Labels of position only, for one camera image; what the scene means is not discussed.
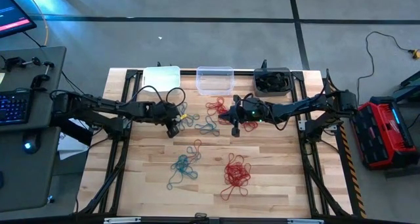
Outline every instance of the white container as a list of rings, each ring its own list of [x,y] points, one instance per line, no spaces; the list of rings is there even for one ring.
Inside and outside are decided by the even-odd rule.
[[[155,87],[159,93],[167,93],[169,90],[175,87],[180,87],[181,77],[179,67],[160,66],[145,68],[142,75],[142,87],[146,85]],[[150,87],[147,87],[143,90],[154,92],[154,90]]]
[[[230,95],[235,85],[234,69],[229,66],[200,66],[196,87],[201,95]]]

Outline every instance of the tangled teal string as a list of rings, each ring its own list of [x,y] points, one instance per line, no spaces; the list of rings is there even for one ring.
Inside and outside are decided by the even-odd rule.
[[[198,172],[194,171],[191,167],[191,164],[196,163],[201,158],[200,153],[201,140],[196,139],[194,141],[194,149],[192,146],[186,148],[186,153],[190,154],[189,156],[182,154],[178,157],[178,161],[172,164],[171,169],[174,170],[174,174],[169,178],[168,184],[166,185],[167,189],[173,189],[173,184],[179,184],[184,180],[184,175],[188,176],[191,179],[198,178]],[[177,174],[181,174],[180,181],[172,182],[172,178]]]

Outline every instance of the tangled red string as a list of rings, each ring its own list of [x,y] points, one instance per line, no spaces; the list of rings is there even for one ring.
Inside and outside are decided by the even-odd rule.
[[[239,187],[239,192],[242,196],[248,195],[248,190],[243,188],[243,186],[248,185],[248,180],[251,178],[251,175],[249,174],[251,171],[251,164],[243,164],[244,162],[245,159],[243,156],[235,156],[233,153],[229,154],[229,163],[224,168],[224,182],[230,186],[220,192],[220,197],[222,197],[223,200],[227,201],[230,198],[230,195],[235,187]],[[228,197],[224,198],[223,192],[228,189],[230,189]]]
[[[207,107],[207,114],[209,116],[213,116],[215,114],[223,114],[225,112],[227,112],[228,110],[226,109],[226,107],[223,105],[224,104],[224,98],[222,97],[218,97],[216,99],[216,102],[208,102],[205,104],[205,107]],[[221,125],[230,125],[230,122],[224,120],[224,119],[220,119],[218,118],[219,124]],[[256,129],[258,127],[258,123],[257,122],[245,122],[241,125],[246,132],[251,132],[254,129]]]

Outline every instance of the desk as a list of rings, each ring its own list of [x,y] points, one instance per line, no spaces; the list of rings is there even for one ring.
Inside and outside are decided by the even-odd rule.
[[[121,99],[126,71],[125,68],[110,69],[104,98]],[[304,71],[303,74],[306,92],[313,97],[322,89],[321,73]],[[217,97],[201,96],[196,89],[195,76],[181,76],[181,87],[186,91],[187,113],[198,113],[201,117],[198,123],[204,123],[207,115],[205,103],[215,102]],[[243,97],[252,91],[252,77],[235,76],[232,95]],[[169,101],[175,102],[178,97],[169,97]],[[157,97],[141,92],[138,99],[156,101]],[[232,96],[224,99],[227,108],[233,104]],[[291,93],[285,97],[262,100],[276,103],[292,101]],[[313,112],[311,116],[317,118],[320,114],[322,112]],[[260,123],[250,133],[242,129],[239,138],[231,136],[231,125],[218,125],[218,128],[220,137],[200,135],[198,130],[187,128],[169,139],[166,127],[134,123],[118,215],[191,217],[201,212],[217,217],[310,217],[294,118],[283,131],[277,131],[271,124]],[[105,134],[98,134],[93,143],[104,137]],[[203,142],[200,148],[202,158],[193,165],[198,178],[184,178],[181,184],[174,185],[173,190],[167,190],[167,182],[173,174],[171,164],[177,161],[179,155],[185,154],[186,147],[196,139]],[[324,134],[323,139],[336,146],[334,137]],[[89,152],[78,194],[80,208],[87,205],[104,182],[110,145],[111,141],[106,141]],[[224,167],[230,152],[245,156],[245,162],[252,165],[251,179],[246,187],[248,196],[242,197],[235,189],[229,201],[224,201],[220,192],[228,187],[224,184]],[[318,143],[318,152],[326,187],[341,207],[352,213],[340,156],[323,143]],[[315,185],[314,192],[320,210],[319,192]]]

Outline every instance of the keyboard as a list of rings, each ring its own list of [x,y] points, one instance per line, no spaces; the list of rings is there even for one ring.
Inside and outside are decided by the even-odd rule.
[[[31,99],[29,89],[0,92],[0,126],[27,123]]]

